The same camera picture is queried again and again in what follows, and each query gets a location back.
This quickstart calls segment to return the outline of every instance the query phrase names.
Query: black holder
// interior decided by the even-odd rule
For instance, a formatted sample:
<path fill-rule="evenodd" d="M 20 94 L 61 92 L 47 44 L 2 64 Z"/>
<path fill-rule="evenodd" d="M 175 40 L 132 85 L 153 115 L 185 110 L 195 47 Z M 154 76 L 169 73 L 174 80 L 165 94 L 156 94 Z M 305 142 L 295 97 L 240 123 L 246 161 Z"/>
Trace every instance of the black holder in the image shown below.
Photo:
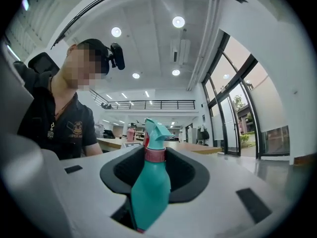
<path fill-rule="evenodd" d="M 171 183 L 169 203 L 192 201 L 207 187 L 209 171 L 201 163 L 172 148 L 167 147 L 165 153 L 166 171 Z M 109 161 L 100 170 L 103 183 L 112 192 L 127 196 L 124 205 L 112 215 L 112 218 L 132 229 L 136 229 L 136 225 L 131 207 L 131 189 L 143 169 L 144 157 L 145 147 L 139 146 Z"/>

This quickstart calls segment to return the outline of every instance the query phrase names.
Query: black cap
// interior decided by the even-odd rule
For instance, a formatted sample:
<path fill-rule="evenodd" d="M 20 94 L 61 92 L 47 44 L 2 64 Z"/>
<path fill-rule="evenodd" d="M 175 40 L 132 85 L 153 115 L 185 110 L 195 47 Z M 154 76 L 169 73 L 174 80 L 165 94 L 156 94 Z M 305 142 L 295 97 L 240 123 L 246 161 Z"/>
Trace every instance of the black cap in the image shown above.
<path fill-rule="evenodd" d="M 107 61 L 108 48 L 98 39 L 87 39 L 82 41 L 80 44 L 88 44 L 90 50 L 94 51 L 96 59 L 99 61 L 101 59 L 101 72 L 107 75 L 109 72 L 109 63 Z"/>

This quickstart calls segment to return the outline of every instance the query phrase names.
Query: recessed light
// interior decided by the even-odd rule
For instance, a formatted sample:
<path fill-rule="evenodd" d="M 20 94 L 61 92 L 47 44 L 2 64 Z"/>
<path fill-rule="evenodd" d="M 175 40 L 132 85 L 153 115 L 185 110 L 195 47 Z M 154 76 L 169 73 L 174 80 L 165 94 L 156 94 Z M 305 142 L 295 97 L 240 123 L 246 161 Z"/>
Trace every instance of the recessed light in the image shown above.
<path fill-rule="evenodd" d="M 114 37 L 119 37 L 121 35 L 121 29 L 119 27 L 113 27 L 113 29 L 111 30 L 111 34 Z"/>
<path fill-rule="evenodd" d="M 13 52 L 13 50 L 10 48 L 9 45 L 7 45 L 6 47 L 10 50 L 10 52 L 11 52 L 19 61 L 21 61 L 20 58 L 15 54 L 15 52 Z"/>
<path fill-rule="evenodd" d="M 134 74 L 132 74 L 132 77 L 134 77 L 134 78 L 139 78 L 139 77 L 140 77 L 140 75 L 139 75 L 139 74 L 137 74 L 137 73 L 134 73 Z"/>
<path fill-rule="evenodd" d="M 29 2 L 28 0 L 22 0 L 22 5 L 24 7 L 25 10 L 29 9 Z"/>
<path fill-rule="evenodd" d="M 173 18 L 173 25 L 177 28 L 181 28 L 185 25 L 185 20 L 180 16 L 174 17 Z"/>
<path fill-rule="evenodd" d="M 180 71 L 178 69 L 175 69 L 175 70 L 172 71 L 172 74 L 174 76 L 178 76 L 180 74 Z"/>

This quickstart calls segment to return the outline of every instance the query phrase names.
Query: floor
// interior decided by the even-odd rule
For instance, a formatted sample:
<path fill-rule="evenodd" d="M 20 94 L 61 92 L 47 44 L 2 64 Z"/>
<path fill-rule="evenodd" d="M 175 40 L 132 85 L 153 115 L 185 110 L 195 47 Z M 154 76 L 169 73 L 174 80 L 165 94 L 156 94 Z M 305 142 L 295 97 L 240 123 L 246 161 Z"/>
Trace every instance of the floor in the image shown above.
<path fill-rule="evenodd" d="M 288 161 L 256 160 L 253 157 L 234 157 L 223 154 L 218 154 L 217 157 L 245 167 L 291 201 L 297 200 L 301 195 L 312 168 L 310 166 L 289 165 Z"/>
<path fill-rule="evenodd" d="M 256 149 L 257 149 L 256 146 L 241 148 L 241 156 L 255 157 L 256 156 Z"/>

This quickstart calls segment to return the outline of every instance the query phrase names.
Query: building exterior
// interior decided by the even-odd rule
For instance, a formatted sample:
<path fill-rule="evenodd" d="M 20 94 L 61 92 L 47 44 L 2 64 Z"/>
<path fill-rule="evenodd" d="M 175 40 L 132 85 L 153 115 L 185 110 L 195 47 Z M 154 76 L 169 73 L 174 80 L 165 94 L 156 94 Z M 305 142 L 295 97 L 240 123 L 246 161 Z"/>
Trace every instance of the building exterior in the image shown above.
<path fill-rule="evenodd" d="M 254 131 L 253 121 L 249 120 L 250 118 L 248 118 L 248 114 L 250 114 L 249 105 L 245 105 L 244 107 L 240 108 L 237 112 L 241 134 Z"/>

